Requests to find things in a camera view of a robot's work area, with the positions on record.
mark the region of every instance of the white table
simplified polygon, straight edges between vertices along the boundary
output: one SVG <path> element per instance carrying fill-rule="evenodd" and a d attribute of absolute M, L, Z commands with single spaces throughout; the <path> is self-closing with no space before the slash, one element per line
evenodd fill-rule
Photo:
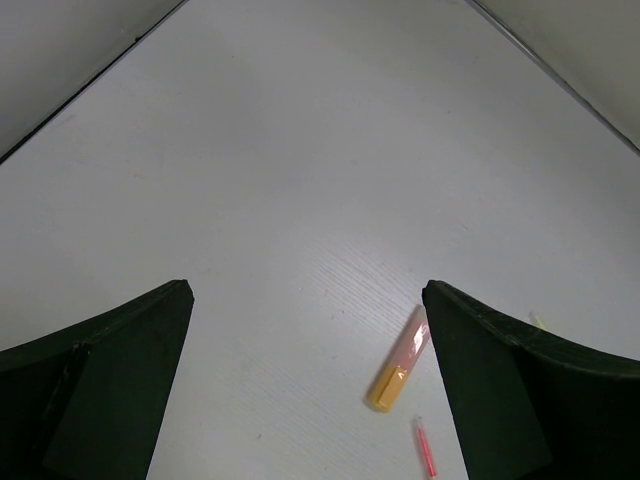
<path fill-rule="evenodd" d="M 0 348 L 187 278 L 150 479 L 459 480 L 432 346 L 362 403 L 420 289 L 639 358 L 639 179 L 459 1 L 191 0 L 0 167 Z"/>

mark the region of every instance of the red pen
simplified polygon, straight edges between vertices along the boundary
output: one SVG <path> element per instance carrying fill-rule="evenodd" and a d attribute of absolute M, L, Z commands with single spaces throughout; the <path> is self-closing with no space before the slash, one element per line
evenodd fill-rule
<path fill-rule="evenodd" d="M 420 443 L 420 451 L 422 452 L 424 465 L 425 467 L 427 467 L 427 471 L 429 472 L 429 477 L 434 479 L 436 478 L 436 475 L 438 475 L 438 472 L 436 471 L 436 464 L 433 461 L 431 446 L 429 445 L 429 440 L 427 440 L 427 434 L 424 431 L 424 426 L 422 425 L 421 417 L 416 418 L 415 426 L 416 426 L 416 436 L 418 437 L 418 443 Z"/>

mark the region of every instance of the marker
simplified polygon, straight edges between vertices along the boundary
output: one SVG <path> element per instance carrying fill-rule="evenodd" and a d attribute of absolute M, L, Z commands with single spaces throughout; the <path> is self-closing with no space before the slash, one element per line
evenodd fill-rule
<path fill-rule="evenodd" d="M 429 338 L 431 333 L 427 323 L 427 312 L 424 307 L 418 306 L 409 317 L 407 326 L 389 357 L 389 363 L 367 396 L 369 403 L 376 410 L 384 413 L 391 411 Z"/>
<path fill-rule="evenodd" d="M 418 417 L 415 421 L 416 436 L 418 437 L 418 443 L 420 444 L 420 451 L 422 452 L 422 459 L 429 472 L 429 477 L 436 478 L 438 472 L 436 471 L 436 464 L 433 461 L 433 454 L 431 453 L 431 446 L 429 440 L 427 440 L 427 434 L 424 431 L 424 425 L 422 425 L 422 418 Z"/>

